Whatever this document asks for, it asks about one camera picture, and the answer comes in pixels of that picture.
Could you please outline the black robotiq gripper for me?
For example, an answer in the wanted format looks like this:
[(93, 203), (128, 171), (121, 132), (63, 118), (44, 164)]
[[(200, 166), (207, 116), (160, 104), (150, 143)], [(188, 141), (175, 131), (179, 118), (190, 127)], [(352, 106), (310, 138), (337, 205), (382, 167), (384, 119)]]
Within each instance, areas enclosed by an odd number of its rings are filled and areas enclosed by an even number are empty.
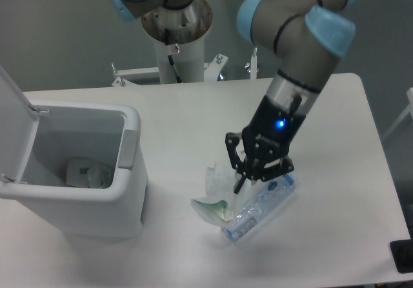
[[(266, 182), (294, 171), (288, 153), (305, 120), (305, 116), (298, 113), (301, 102), (301, 96), (296, 95), (290, 106), (283, 110), (265, 96), (242, 134), (226, 133), (225, 145), (230, 164), (241, 176), (234, 185), (234, 194), (239, 194), (247, 177), (251, 181)], [(244, 161), (237, 153), (241, 137), (246, 155)]]

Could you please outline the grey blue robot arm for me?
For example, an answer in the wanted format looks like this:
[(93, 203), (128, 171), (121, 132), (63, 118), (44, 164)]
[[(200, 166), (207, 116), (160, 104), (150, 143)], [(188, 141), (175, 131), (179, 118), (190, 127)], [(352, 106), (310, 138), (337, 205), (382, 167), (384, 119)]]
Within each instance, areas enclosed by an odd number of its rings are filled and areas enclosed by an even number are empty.
[[(356, 33), (341, 11), (356, 0), (244, 0), (236, 25), (249, 42), (280, 57), (277, 70), (251, 122), (225, 137), (232, 168), (240, 179), (268, 181), (291, 172), (289, 147), (345, 56)], [(186, 44), (203, 37), (212, 16), (201, 0), (110, 0), (125, 21), (140, 19), (163, 51), (161, 79), (184, 83), (203, 78), (203, 64), (184, 64), (177, 56)], [(196, 75), (189, 75), (194, 69)]]

